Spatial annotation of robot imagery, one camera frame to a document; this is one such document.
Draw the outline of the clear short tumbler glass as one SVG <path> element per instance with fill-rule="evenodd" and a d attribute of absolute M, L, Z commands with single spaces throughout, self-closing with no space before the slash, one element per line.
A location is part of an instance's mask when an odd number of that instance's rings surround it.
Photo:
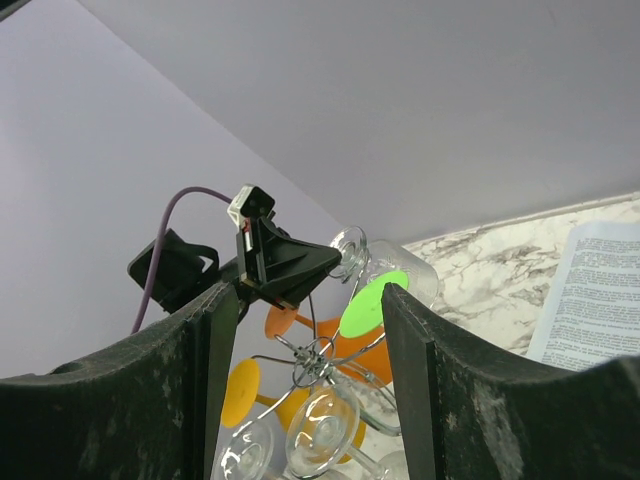
<path fill-rule="evenodd" d="M 341 230 L 329 246 L 341 254 L 340 264 L 329 275 L 352 283 L 351 297 L 383 274 L 402 271 L 408 277 L 404 289 L 425 306 L 434 304 L 439 290 L 436 270 L 404 247 L 388 240 L 369 240 L 358 226 Z"/>

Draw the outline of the green plastic wine glass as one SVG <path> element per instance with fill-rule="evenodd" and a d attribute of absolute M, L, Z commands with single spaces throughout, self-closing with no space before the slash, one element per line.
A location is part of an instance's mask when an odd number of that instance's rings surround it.
<path fill-rule="evenodd" d="M 339 334 L 342 337 L 361 337 L 383 323 L 381 301 L 384 288 L 389 283 L 407 288 L 409 277 L 402 270 L 391 271 L 376 277 L 363 287 L 352 298 L 341 316 Z"/>

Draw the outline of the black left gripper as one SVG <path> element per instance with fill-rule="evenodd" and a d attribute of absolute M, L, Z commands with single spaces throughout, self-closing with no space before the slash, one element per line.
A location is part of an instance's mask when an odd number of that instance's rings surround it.
<path fill-rule="evenodd" d="M 334 247 L 283 233 L 273 215 L 245 218 L 237 234 L 242 283 L 277 306 L 298 306 L 341 263 Z"/>

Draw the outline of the light orange plastic wine glass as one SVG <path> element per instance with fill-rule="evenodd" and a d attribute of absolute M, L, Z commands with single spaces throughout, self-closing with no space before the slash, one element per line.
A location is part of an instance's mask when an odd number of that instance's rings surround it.
<path fill-rule="evenodd" d="M 224 427 L 239 426 L 248 417 L 255 403 L 265 407 L 272 407 L 277 403 L 277 398 L 259 393 L 260 384 L 261 369 L 255 359 L 245 359 L 235 366 L 229 374 L 226 385 L 220 420 Z M 297 388 L 276 407 L 275 413 L 285 432 L 288 431 L 295 414 L 309 396 L 309 389 Z"/>

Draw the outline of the clear wine glass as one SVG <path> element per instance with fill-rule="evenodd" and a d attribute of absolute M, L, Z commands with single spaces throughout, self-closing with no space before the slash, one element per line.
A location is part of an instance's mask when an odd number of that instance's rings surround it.
<path fill-rule="evenodd" d="M 361 424 L 357 397 L 343 386 L 316 390 L 294 415 L 286 437 L 288 467 L 298 479 L 315 479 L 350 457 L 365 479 L 407 479 L 404 454 L 392 452 L 376 461 L 355 443 Z"/>
<path fill-rule="evenodd" d="M 366 427 L 361 422 L 355 436 L 360 445 Z M 298 479 L 289 470 L 277 468 L 273 462 L 275 436 L 262 420 L 246 423 L 236 430 L 222 448 L 213 467 L 214 479 Z M 343 474 L 334 467 L 315 479 L 342 479 Z"/>

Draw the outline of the dark orange plastic wine glass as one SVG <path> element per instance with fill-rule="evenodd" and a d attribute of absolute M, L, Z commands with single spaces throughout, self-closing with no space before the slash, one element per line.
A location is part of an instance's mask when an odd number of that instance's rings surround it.
<path fill-rule="evenodd" d="M 272 306 L 265 320 L 265 336 L 268 339 L 274 339 L 275 335 L 283 336 L 295 322 L 309 329 L 313 327 L 312 320 L 300 315 L 297 310 L 281 310 Z M 317 322 L 317 336 L 332 337 L 337 331 L 339 323 L 339 317 Z M 334 340 L 335 349 L 332 350 L 329 348 L 328 352 L 334 353 L 337 358 L 346 358 L 373 343 L 383 332 L 384 328 L 379 326 L 375 330 L 353 339 L 345 338 L 338 334 Z M 375 374 L 385 385 L 392 382 L 392 369 L 385 340 L 382 340 L 381 343 L 374 348 L 356 357 L 355 362 Z"/>

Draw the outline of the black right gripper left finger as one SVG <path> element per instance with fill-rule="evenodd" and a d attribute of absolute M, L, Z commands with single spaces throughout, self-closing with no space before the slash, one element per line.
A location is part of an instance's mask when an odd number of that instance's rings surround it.
<path fill-rule="evenodd" d="M 45 375 L 1 382 L 5 479 L 207 479 L 239 317 L 219 283 Z"/>

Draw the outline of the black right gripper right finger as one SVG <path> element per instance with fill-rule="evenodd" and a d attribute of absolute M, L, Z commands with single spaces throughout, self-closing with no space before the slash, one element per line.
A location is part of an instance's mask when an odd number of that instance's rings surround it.
<path fill-rule="evenodd" d="M 572 372 L 497 347 L 396 284 L 382 310 L 413 479 L 635 479 L 639 360 Z"/>

